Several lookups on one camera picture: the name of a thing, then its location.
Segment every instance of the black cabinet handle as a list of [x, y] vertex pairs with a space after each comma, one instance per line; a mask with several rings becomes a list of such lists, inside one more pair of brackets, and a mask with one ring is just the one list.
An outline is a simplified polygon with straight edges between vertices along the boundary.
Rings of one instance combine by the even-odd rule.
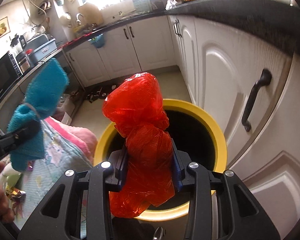
[[177, 31], [176, 31], [176, 25], [177, 25], [177, 23], [174, 22], [174, 23], [173, 23], [173, 29], [174, 29], [174, 33], [175, 33], [176, 35], [178, 35], [178, 33], [177, 33]]
[[70, 59], [71, 59], [72, 61], [74, 61], [74, 59], [71, 57], [71, 53], [69, 53], [69, 57], [70, 57]]
[[134, 38], [131, 26], [129, 26], [129, 28], [130, 28], [130, 32], [131, 32], [132, 38]]
[[128, 37], [127, 33], [126, 33], [126, 29], [124, 28], [123, 31], [124, 31], [124, 35], [126, 35], [126, 38], [127, 38], [127, 40], [128, 40], [129, 37]]
[[261, 87], [270, 85], [272, 80], [272, 74], [268, 69], [263, 69], [260, 79], [253, 85], [246, 107], [244, 108], [241, 123], [244, 126], [245, 130], [249, 132], [251, 130], [251, 123], [248, 121], [249, 115], [252, 111], [254, 102], [256, 101], [258, 92]]
[[179, 23], [179, 21], [176, 20], [175, 24], [176, 24], [177, 32], [176, 32], [176, 30], [174, 30], [174, 31], [175, 31], [176, 35], [178, 35], [179, 37], [182, 38], [182, 35], [179, 33], [179, 30], [178, 30], [178, 23]]

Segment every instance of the plastic container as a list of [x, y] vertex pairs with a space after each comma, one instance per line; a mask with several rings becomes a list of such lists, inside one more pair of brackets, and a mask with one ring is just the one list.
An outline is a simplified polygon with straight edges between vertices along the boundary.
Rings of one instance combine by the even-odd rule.
[[[164, 99], [163, 109], [169, 118], [169, 132], [179, 151], [187, 152], [192, 161], [210, 171], [226, 169], [226, 140], [217, 122], [203, 109], [181, 100]], [[111, 123], [102, 134], [95, 150], [93, 165], [107, 160], [111, 152], [122, 149], [125, 139]], [[171, 220], [188, 214], [189, 193], [176, 193], [174, 197], [155, 208], [150, 206], [139, 220]]]
[[71, 116], [73, 110], [74, 110], [74, 103], [70, 100], [70, 95], [68, 94], [63, 94], [62, 97], [60, 98], [60, 101], [57, 106], [57, 111], [58, 113], [67, 113], [69, 116]]
[[49, 54], [51, 54], [53, 51], [57, 49], [57, 45], [55, 43], [56, 39], [52, 39], [51, 41], [48, 41], [47, 43], [41, 45], [39, 48], [35, 49], [30, 54], [30, 60], [37, 64], [38, 61], [42, 60], [43, 58], [47, 57]]
[[41, 45], [47, 43], [48, 41], [49, 40], [46, 34], [35, 36], [29, 41], [27, 41], [27, 46], [25, 47], [24, 51], [27, 51], [29, 49], [35, 50], [39, 48]]
[[27, 54], [27, 55], [30, 55], [32, 52], [33, 52], [33, 49], [28, 49], [28, 50], [26, 51], [26, 54]]
[[89, 41], [96, 49], [100, 49], [105, 45], [105, 36], [102, 33]]
[[66, 112], [56, 113], [53, 118], [66, 125], [70, 125], [72, 122], [72, 118]]

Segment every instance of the blue towel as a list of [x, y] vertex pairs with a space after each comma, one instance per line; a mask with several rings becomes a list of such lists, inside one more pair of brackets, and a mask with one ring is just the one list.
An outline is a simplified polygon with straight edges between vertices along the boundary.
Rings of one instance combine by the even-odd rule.
[[[40, 118], [29, 106], [25, 104], [20, 105], [10, 120], [8, 132], [15, 131], [30, 120], [43, 120], [54, 114], [68, 83], [68, 77], [59, 62], [55, 58], [50, 59], [46, 66], [34, 77], [26, 91], [26, 103], [34, 107]], [[10, 158], [12, 167], [20, 172], [26, 170], [28, 161], [43, 159], [42, 130], [34, 138], [26, 141], [16, 150], [11, 151]]]

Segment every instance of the kitchen floor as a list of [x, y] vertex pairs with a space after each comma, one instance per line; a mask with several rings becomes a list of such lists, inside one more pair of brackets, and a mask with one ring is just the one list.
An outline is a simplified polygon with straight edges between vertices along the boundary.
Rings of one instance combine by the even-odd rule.
[[[171, 71], [155, 75], [158, 79], [163, 98], [180, 99], [191, 102], [188, 89], [180, 71]], [[84, 100], [79, 111], [75, 115], [72, 126], [85, 127], [91, 130], [99, 139], [109, 125], [110, 120], [102, 114], [103, 100], [98, 99], [93, 103]], [[151, 222], [155, 228], [166, 229], [164, 240], [182, 240], [186, 229], [187, 217], [181, 217], [170, 221]]]
[[[180, 99], [191, 102], [188, 89], [180, 71], [165, 72], [155, 75], [163, 98]], [[79, 111], [71, 122], [71, 126], [85, 127], [100, 139], [110, 120], [102, 114], [103, 100], [93, 103], [84, 100]]]

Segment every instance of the microwave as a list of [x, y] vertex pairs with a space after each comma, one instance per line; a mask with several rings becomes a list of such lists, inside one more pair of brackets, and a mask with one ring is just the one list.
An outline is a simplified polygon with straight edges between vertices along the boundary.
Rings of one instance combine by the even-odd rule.
[[0, 59], [0, 98], [20, 76], [22, 76], [22, 72], [16, 58], [7, 52]]

